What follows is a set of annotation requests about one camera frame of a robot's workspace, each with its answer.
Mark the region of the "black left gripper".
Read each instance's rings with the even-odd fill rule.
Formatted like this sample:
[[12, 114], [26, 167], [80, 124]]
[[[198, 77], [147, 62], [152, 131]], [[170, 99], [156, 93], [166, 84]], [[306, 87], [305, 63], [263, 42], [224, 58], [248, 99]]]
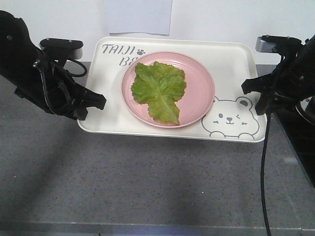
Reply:
[[52, 59], [35, 53], [14, 59], [14, 93], [49, 114], [85, 120], [88, 107], [103, 110], [106, 98], [78, 84], [87, 68], [76, 59]]

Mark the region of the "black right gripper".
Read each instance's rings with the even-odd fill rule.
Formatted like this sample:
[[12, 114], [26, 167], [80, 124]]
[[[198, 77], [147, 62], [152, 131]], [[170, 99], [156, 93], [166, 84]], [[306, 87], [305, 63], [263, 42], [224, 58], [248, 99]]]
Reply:
[[269, 108], [281, 108], [298, 104], [308, 97], [308, 57], [297, 53], [292, 60], [282, 57], [274, 71], [241, 85], [244, 94], [261, 93], [255, 106], [258, 116]]

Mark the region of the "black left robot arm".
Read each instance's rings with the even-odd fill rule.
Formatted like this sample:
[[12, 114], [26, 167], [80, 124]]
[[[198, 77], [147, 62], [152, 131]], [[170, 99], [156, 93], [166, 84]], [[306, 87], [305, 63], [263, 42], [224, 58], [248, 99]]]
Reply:
[[[16, 86], [15, 94], [49, 114], [85, 120], [88, 107], [104, 109], [106, 98], [75, 82], [88, 70], [78, 61], [83, 42], [46, 38], [36, 47], [21, 18], [0, 12], [0, 74]], [[64, 68], [67, 61], [83, 68], [77, 75]]]

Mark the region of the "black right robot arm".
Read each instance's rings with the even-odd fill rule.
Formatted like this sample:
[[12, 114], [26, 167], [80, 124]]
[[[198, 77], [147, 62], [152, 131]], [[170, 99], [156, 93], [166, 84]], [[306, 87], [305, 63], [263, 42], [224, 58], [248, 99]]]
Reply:
[[260, 93], [255, 106], [258, 115], [284, 107], [292, 107], [315, 95], [315, 38], [302, 44], [289, 36], [263, 35], [257, 38], [255, 49], [261, 53], [276, 53], [280, 63], [269, 74], [246, 79], [244, 94]]

